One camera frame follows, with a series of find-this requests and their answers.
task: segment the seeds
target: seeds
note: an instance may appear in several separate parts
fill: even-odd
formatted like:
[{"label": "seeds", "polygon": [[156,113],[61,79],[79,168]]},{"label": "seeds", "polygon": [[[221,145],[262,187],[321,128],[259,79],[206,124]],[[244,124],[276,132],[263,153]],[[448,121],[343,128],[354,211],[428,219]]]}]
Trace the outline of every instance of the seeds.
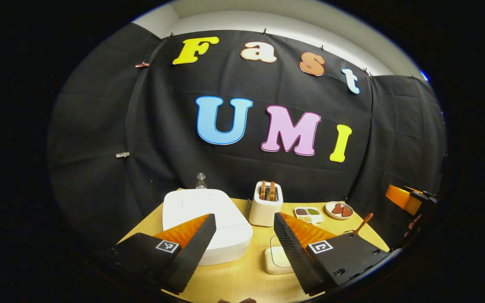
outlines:
[{"label": "seeds", "polygon": [[303,209],[303,208],[295,209],[295,213],[297,215],[308,215],[308,212],[306,211],[306,209]]}]

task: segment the ceiling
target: ceiling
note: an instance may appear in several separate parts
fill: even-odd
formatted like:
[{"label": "ceiling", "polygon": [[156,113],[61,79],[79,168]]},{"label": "ceiling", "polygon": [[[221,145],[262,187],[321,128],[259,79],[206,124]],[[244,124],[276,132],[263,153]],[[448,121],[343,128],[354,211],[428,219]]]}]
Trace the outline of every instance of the ceiling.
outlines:
[{"label": "ceiling", "polygon": [[412,59],[387,37],[348,13],[317,0],[176,0],[171,6],[180,19],[210,12],[256,11],[304,21],[356,44],[394,74],[413,73],[422,78]]}]

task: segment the white plate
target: white plate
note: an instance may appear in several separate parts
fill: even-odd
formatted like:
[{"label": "white plate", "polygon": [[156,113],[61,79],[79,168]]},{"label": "white plate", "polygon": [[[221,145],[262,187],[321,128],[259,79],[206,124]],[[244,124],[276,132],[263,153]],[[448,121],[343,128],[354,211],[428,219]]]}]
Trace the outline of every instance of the white plate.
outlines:
[{"label": "white plate", "polygon": [[354,213],[354,210],[352,207],[350,207],[349,205],[346,205],[345,203],[343,202],[339,202],[339,201],[332,201],[332,202],[329,202],[325,205],[325,210],[327,211],[327,213],[333,217],[333,218],[336,218],[336,219],[339,219],[339,220],[345,220],[345,219],[349,219],[351,218],[353,215],[349,215],[348,217],[342,217],[342,214],[339,213],[339,214],[335,214],[333,213],[333,209],[334,207],[337,205],[337,204],[340,204],[342,205],[342,207],[346,206],[346,207],[349,207],[349,209]]},{"label": "white plate", "polygon": [[[297,209],[304,209],[304,211],[306,211],[307,215],[298,215]],[[310,213],[308,213],[308,209],[313,209],[313,210],[317,211],[318,215],[310,215]],[[325,218],[323,218],[323,215],[321,214],[321,211],[319,211],[319,209],[317,209],[315,207],[295,207],[293,212],[295,213],[295,217],[297,219],[301,219],[301,217],[309,217],[312,221],[308,222],[308,223],[311,223],[311,224],[314,224],[314,225],[317,224],[317,223],[321,223],[325,220]]]}]

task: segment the white container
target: white container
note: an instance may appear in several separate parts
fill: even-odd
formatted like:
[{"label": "white container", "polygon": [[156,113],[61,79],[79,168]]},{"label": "white container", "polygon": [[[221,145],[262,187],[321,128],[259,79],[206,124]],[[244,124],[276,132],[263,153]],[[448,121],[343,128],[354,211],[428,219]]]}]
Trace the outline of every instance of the white container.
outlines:
[{"label": "white container", "polygon": [[273,246],[265,250],[265,270],[269,274],[289,274],[293,267],[289,263],[282,246]]},{"label": "white container", "polygon": [[185,189],[166,194],[162,228],[170,229],[191,219],[214,213],[216,232],[198,265],[239,259],[246,253],[253,229],[225,192],[217,189]]},{"label": "white container", "polygon": [[[252,201],[248,221],[255,226],[270,227],[274,225],[274,213],[279,212],[282,208],[282,188],[275,183],[274,187],[276,194],[278,195],[278,201],[266,201],[259,198],[261,194],[261,184],[262,182],[258,182],[256,184],[256,190],[254,190],[254,201]],[[265,182],[265,186],[271,186],[271,182]]]}]

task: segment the spoon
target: spoon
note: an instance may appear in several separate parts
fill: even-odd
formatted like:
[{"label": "spoon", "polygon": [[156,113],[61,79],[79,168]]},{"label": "spoon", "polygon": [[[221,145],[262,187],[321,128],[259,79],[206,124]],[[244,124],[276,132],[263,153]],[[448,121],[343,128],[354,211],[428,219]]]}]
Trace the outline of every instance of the spoon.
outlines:
[{"label": "spoon", "polygon": [[368,214],[366,215],[366,217],[364,218],[364,221],[362,221],[362,223],[360,224],[360,226],[359,226],[359,227],[358,227],[358,228],[357,228],[355,231],[353,231],[353,230],[348,230],[348,231],[346,231],[346,232],[352,232],[352,231],[353,231],[353,234],[358,234],[358,232],[360,231],[360,229],[362,228],[362,226],[364,226],[364,224],[368,223],[368,221],[369,221],[371,218],[373,218],[373,213],[368,213]]}]

